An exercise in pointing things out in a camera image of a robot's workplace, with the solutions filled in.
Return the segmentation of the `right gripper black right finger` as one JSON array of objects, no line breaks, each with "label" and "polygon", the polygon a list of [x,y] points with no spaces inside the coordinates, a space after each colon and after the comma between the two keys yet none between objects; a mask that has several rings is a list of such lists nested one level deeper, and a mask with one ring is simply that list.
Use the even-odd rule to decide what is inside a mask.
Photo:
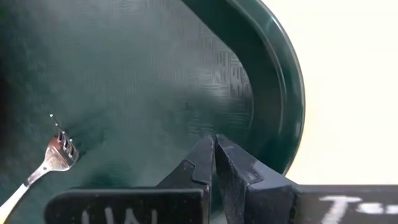
[{"label": "right gripper black right finger", "polygon": [[215,165],[227,224],[293,224],[296,183],[224,135]]}]

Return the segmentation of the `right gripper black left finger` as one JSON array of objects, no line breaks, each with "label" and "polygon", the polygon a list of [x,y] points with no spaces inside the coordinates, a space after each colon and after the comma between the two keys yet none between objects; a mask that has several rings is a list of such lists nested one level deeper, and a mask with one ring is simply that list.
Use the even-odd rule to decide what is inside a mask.
[{"label": "right gripper black left finger", "polygon": [[179,165],[156,187],[176,193],[198,193],[198,199],[184,202],[177,209],[178,217],[188,220],[182,224],[209,224],[214,164],[214,139],[206,135],[199,139]]}]

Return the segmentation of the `steel fork with orange handle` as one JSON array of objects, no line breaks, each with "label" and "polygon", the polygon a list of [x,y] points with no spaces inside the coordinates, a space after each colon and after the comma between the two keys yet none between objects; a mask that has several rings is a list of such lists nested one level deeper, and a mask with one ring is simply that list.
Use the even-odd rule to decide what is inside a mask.
[{"label": "steel fork with orange handle", "polygon": [[41,177],[49,172],[64,172],[79,160],[79,152],[73,139],[60,127],[59,122],[51,113],[50,118],[57,129],[56,135],[49,141],[41,164],[21,183],[19,188],[0,206],[0,224],[5,224],[19,200]]}]

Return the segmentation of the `dark green plastic tray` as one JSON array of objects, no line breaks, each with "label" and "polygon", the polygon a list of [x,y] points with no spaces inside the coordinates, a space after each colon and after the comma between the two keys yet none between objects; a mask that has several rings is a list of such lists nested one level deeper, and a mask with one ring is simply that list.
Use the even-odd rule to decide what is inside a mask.
[{"label": "dark green plastic tray", "polygon": [[285,174],[304,112],[293,45],[261,0],[0,0],[0,204],[55,122],[80,154],[6,224],[44,224],[68,189],[156,185],[206,135]]}]

